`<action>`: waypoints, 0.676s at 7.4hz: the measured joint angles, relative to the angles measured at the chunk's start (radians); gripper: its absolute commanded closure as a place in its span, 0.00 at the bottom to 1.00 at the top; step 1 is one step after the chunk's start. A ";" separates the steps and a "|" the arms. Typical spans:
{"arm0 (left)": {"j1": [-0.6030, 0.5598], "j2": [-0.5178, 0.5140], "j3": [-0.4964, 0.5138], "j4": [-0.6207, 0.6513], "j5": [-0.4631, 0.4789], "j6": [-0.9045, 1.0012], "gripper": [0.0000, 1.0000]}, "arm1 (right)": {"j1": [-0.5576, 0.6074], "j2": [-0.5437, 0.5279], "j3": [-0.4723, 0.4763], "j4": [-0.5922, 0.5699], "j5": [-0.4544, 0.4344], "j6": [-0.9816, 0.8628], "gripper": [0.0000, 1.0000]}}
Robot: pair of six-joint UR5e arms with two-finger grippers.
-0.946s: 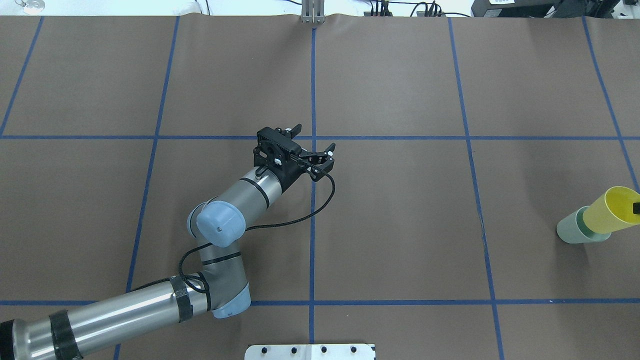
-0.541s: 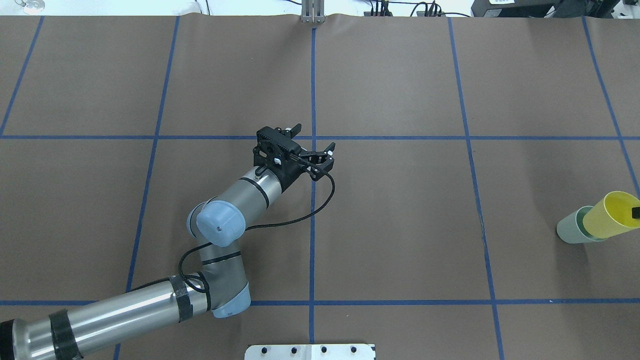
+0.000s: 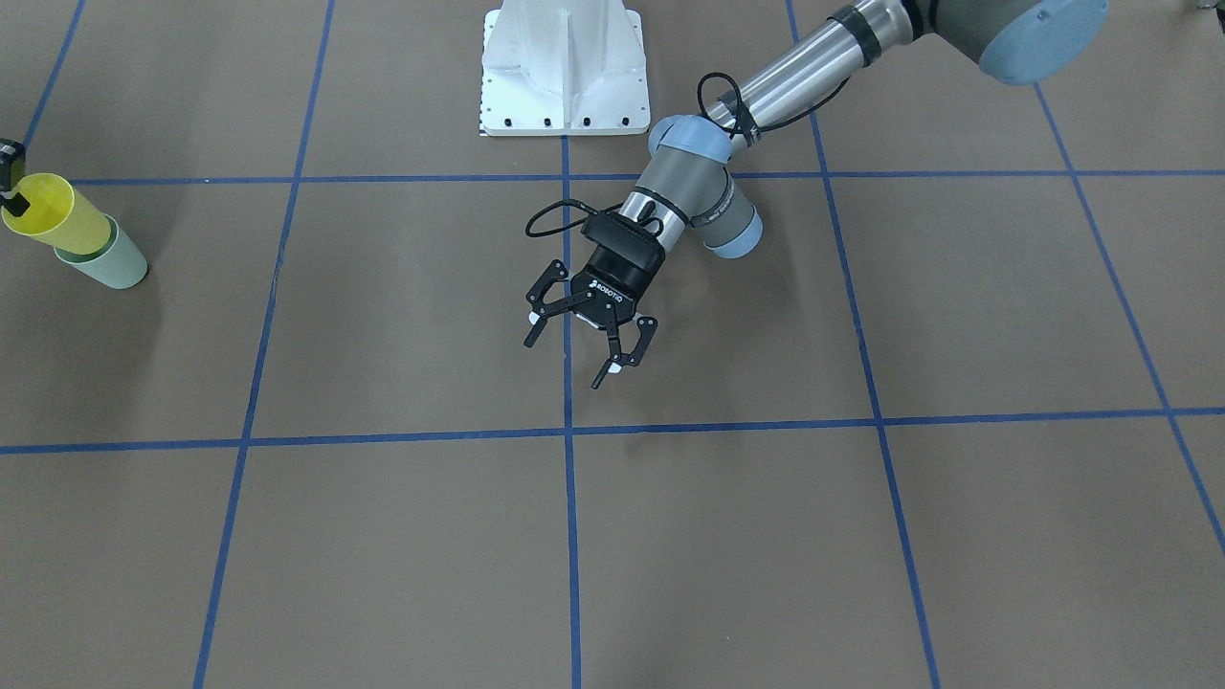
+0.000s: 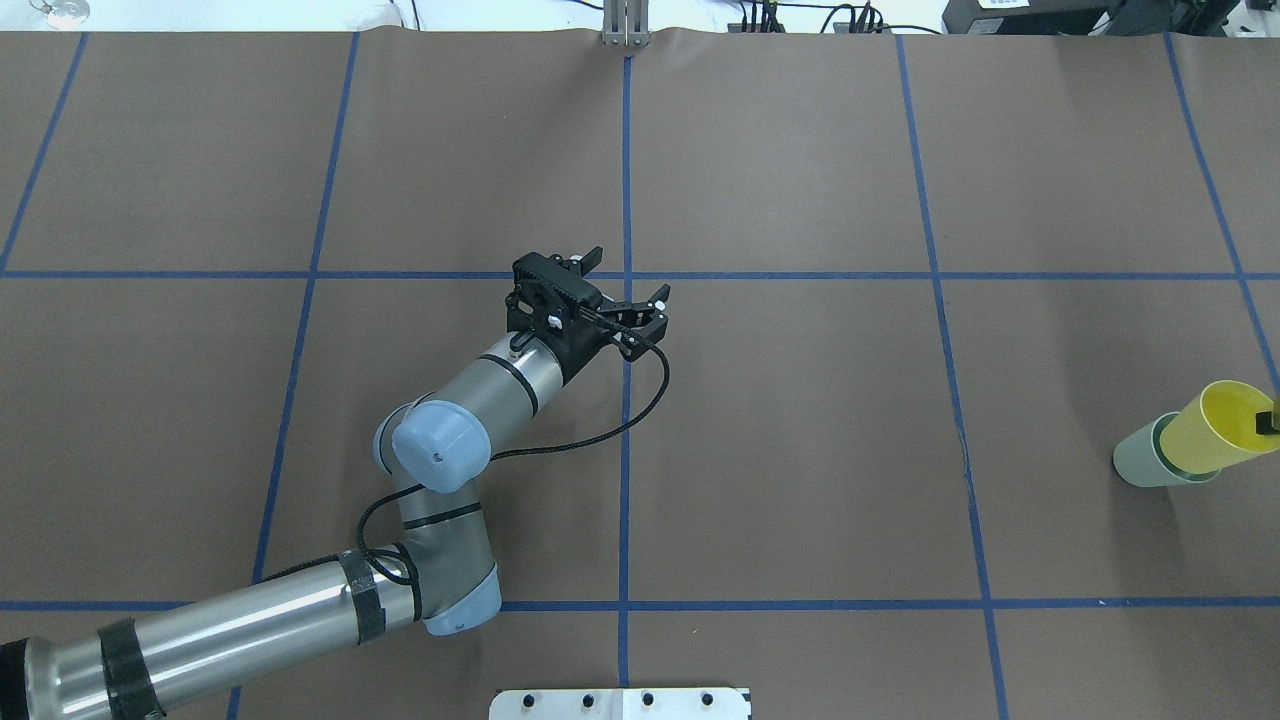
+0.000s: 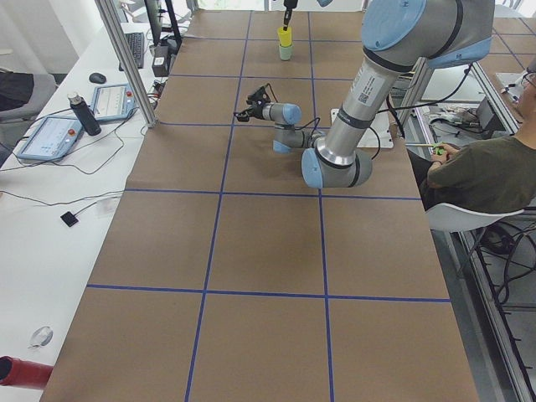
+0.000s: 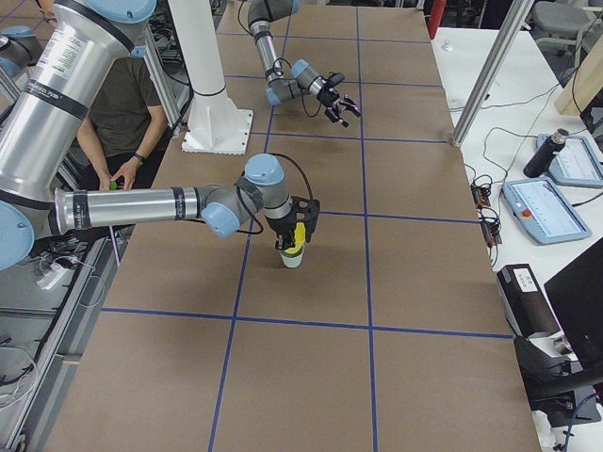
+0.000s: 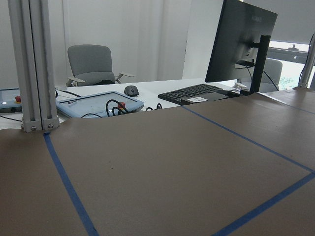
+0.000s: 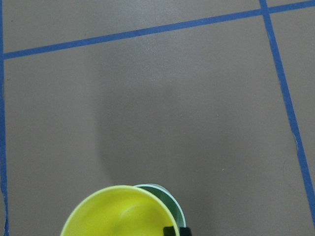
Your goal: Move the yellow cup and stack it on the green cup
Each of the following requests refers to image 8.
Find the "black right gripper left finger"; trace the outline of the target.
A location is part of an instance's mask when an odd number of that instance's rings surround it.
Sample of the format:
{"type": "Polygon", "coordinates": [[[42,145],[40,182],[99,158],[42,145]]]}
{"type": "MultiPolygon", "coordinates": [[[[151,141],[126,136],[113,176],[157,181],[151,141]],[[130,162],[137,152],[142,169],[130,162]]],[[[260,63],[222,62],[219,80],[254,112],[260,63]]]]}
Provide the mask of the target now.
{"type": "Polygon", "coordinates": [[[175,229],[173,226],[171,227],[164,227],[163,228],[163,235],[164,236],[175,236],[175,229]]]}

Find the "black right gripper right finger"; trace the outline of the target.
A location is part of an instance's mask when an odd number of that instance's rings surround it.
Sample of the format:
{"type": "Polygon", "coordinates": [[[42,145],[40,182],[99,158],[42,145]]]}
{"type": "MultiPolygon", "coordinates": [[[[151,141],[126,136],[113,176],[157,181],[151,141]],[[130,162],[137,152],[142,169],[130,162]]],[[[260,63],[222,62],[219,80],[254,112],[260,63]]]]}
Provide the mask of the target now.
{"type": "Polygon", "coordinates": [[[191,236],[191,229],[189,227],[179,228],[180,236],[191,236]]]}

